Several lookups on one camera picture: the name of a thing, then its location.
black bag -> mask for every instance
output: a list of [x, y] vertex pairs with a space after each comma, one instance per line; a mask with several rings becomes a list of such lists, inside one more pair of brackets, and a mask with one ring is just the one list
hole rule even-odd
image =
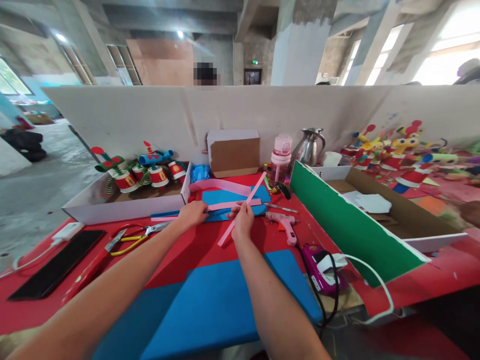
[[40, 144], [44, 140], [44, 136], [40, 133], [10, 129], [0, 136], [32, 163], [47, 157], [47, 152], [42, 149]]

forearm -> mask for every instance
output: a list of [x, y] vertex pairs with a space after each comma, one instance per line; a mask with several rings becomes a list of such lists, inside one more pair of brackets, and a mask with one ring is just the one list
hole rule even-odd
[[60, 309], [12, 358], [81, 359], [88, 356], [142, 291], [185, 230], [185, 226], [173, 222], [125, 255]]
[[255, 324], [272, 359], [329, 359], [300, 305], [249, 238], [235, 242]]

window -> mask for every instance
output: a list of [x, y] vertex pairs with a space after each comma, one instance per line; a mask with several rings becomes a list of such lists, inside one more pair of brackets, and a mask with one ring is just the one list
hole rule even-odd
[[33, 95], [25, 83], [0, 57], [0, 92], [3, 95]]
[[135, 67], [130, 49], [124, 45], [107, 45], [111, 60], [123, 85], [142, 85], [139, 73]]
[[348, 63], [346, 65], [346, 70], [343, 73], [343, 78], [341, 79], [340, 85], [345, 85], [347, 78], [349, 77], [350, 69], [352, 68], [352, 64], [354, 63], [355, 55], [357, 55], [357, 51], [359, 50], [360, 40], [357, 40], [353, 43], [353, 47], [351, 49], [350, 58], [348, 59]]
[[71, 45], [60, 45], [63, 53], [70, 62], [71, 67], [75, 70], [76, 74], [80, 78], [82, 84], [84, 85], [97, 85], [95, 77], [90, 71], [89, 67], [85, 63], [84, 58], [80, 55], [79, 51], [75, 46]]
[[378, 56], [378, 59], [376, 60], [376, 63], [373, 66], [373, 70], [371, 71], [370, 76], [368, 77], [368, 80], [366, 81], [365, 85], [367, 86], [374, 85], [375, 82], [377, 81], [380, 75], [380, 72], [382, 71], [382, 68], [387, 62], [390, 52], [394, 48], [395, 43], [399, 38], [402, 27], [403, 25], [400, 25], [390, 30], [390, 34], [388, 34], [388, 37], [386, 38], [386, 41], [383, 44], [383, 47], [381, 48], [380, 55]]
[[480, 2], [463, 0], [441, 30], [413, 81], [422, 85], [451, 85], [463, 63], [480, 58]]

pink glue gun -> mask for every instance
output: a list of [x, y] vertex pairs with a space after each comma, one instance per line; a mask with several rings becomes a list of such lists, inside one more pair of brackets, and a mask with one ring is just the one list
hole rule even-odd
[[290, 246], [295, 246], [297, 236], [292, 229], [292, 225], [295, 225], [297, 220], [293, 216], [283, 215], [279, 212], [266, 212], [265, 218], [278, 223], [278, 229], [286, 233], [286, 243]]

hand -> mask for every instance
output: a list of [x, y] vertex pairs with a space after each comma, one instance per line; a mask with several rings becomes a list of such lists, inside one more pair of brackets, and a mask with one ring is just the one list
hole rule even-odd
[[250, 229], [254, 223], [254, 212], [252, 207], [244, 201], [237, 201], [237, 207], [232, 207], [231, 213], [227, 215], [229, 219], [235, 220], [235, 227], [231, 233], [233, 241], [250, 238]]
[[201, 224], [209, 216], [207, 213], [208, 205], [203, 201], [192, 201], [180, 209], [178, 214], [178, 223], [188, 229]]

